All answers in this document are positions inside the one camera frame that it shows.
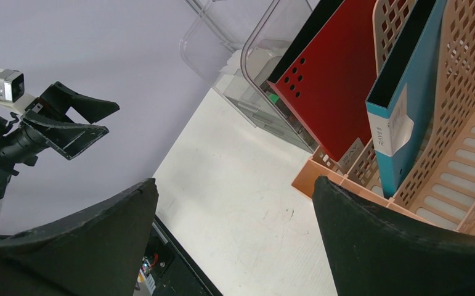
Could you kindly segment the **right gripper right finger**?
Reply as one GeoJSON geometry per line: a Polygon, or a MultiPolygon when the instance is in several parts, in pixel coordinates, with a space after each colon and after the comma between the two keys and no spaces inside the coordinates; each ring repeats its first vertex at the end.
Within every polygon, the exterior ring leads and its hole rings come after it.
{"type": "Polygon", "coordinates": [[[325,176],[312,201],[339,295],[475,295],[475,236],[397,213],[325,176]]]}

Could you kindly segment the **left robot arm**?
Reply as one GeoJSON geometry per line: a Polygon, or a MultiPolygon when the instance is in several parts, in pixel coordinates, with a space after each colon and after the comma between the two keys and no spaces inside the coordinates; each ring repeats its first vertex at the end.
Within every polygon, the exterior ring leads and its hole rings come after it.
{"type": "Polygon", "coordinates": [[[109,130],[98,121],[119,111],[115,102],[71,96],[68,99],[37,97],[24,115],[13,121],[0,117],[0,212],[15,166],[36,165],[38,154],[53,149],[72,160],[105,136],[109,130]]]}

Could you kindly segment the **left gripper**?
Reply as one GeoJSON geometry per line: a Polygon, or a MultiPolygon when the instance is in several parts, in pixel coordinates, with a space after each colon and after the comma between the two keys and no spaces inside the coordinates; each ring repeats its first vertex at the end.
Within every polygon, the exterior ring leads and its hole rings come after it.
{"type": "Polygon", "coordinates": [[[38,154],[48,147],[67,160],[72,160],[109,133],[105,126],[87,125],[70,121],[66,113],[70,108],[78,112],[88,123],[97,123],[119,111],[116,102],[95,99],[79,94],[56,81],[40,96],[42,109],[38,113],[28,111],[22,115],[9,112],[13,118],[8,123],[19,122],[18,128],[5,136],[0,157],[12,163],[35,166],[38,154]]]}

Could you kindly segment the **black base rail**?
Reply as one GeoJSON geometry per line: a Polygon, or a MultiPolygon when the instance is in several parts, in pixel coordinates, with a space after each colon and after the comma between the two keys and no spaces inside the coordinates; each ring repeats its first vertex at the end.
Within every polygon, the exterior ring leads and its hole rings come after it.
{"type": "Polygon", "coordinates": [[[222,296],[165,224],[155,217],[134,295],[222,296]]]}

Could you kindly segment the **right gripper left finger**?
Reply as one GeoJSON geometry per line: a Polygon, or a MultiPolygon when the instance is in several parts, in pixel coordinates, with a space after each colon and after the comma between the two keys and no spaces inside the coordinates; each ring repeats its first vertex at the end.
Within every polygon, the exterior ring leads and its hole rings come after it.
{"type": "Polygon", "coordinates": [[[0,295],[132,295],[158,203],[153,178],[0,239],[0,295]]]}

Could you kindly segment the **teal blue folder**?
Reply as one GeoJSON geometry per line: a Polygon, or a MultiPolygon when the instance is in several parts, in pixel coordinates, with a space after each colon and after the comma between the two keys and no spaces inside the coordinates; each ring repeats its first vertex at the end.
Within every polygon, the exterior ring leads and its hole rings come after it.
{"type": "Polygon", "coordinates": [[[446,1],[415,3],[366,100],[387,199],[412,169],[432,118],[445,6],[446,1]]]}

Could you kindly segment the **clear grey drawer organizer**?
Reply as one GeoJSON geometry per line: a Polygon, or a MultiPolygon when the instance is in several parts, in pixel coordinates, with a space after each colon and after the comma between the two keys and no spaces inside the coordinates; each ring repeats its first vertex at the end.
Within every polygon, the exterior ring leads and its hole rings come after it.
{"type": "Polygon", "coordinates": [[[308,1],[189,1],[183,61],[253,126],[305,151],[317,143],[267,83],[312,12],[308,1]]]}

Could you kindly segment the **peach plastic file rack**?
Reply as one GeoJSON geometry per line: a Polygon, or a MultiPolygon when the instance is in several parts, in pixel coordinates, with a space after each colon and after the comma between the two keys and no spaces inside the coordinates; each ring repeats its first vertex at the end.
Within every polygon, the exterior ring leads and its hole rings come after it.
{"type": "Polygon", "coordinates": [[[475,1],[449,1],[440,37],[434,118],[414,167],[391,198],[381,192],[372,145],[347,172],[317,149],[292,185],[311,197],[319,176],[373,203],[475,236],[475,1]]]}

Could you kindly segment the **red folder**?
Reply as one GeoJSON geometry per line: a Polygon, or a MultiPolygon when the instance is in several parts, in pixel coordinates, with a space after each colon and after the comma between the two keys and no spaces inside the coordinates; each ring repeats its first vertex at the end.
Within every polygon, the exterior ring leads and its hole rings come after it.
{"type": "Polygon", "coordinates": [[[371,139],[365,100],[376,78],[374,7],[320,1],[267,80],[342,172],[371,139]]]}

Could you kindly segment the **black highlighter green cap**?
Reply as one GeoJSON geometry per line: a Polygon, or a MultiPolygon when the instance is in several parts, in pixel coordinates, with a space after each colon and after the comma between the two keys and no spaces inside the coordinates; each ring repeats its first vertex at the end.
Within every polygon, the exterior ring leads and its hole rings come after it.
{"type": "Polygon", "coordinates": [[[274,103],[274,104],[279,100],[279,98],[280,98],[280,97],[279,97],[278,95],[276,95],[276,94],[269,94],[269,99],[270,99],[270,101],[271,101],[272,103],[274,103]]]}

